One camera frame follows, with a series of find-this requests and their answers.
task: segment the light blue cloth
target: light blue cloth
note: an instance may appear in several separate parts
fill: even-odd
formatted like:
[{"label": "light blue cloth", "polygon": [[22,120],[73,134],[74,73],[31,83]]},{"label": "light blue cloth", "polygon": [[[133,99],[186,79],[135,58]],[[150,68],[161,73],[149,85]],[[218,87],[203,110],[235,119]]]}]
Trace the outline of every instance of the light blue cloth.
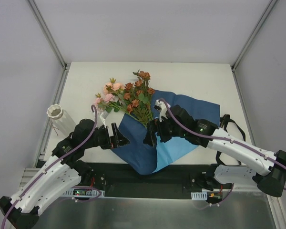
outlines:
[{"label": "light blue cloth", "polygon": [[[162,91],[156,91],[151,104],[153,105],[160,98],[164,98],[171,106],[180,105],[194,119],[206,119],[217,125],[220,123],[220,107],[218,104]],[[159,116],[159,112],[153,107],[152,112],[154,118]],[[156,148],[143,144],[147,130],[128,115],[124,115],[119,130],[130,140],[130,144],[112,151],[142,175],[159,171],[197,147],[179,137],[173,137],[166,143],[161,143],[160,138],[157,137],[158,144]]]}]

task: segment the blue wrapping paper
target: blue wrapping paper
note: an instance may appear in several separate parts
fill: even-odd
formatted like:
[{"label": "blue wrapping paper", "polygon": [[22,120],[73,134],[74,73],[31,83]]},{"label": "blue wrapping paper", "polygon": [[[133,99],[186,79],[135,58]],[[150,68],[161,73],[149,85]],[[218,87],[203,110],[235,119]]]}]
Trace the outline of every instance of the blue wrapping paper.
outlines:
[{"label": "blue wrapping paper", "polygon": [[[180,105],[194,119],[206,119],[217,125],[220,123],[220,107],[218,104],[158,90],[156,90],[151,101],[154,118],[159,116],[159,112],[153,108],[155,101],[159,98],[164,98],[171,106]],[[143,144],[143,139],[147,133],[146,128],[128,115],[124,115],[119,130],[129,139],[130,144],[112,149],[112,151],[141,175],[159,171],[197,148],[196,145],[192,145],[179,137],[173,137],[166,143],[161,143],[160,138],[157,137],[157,147]]]}]

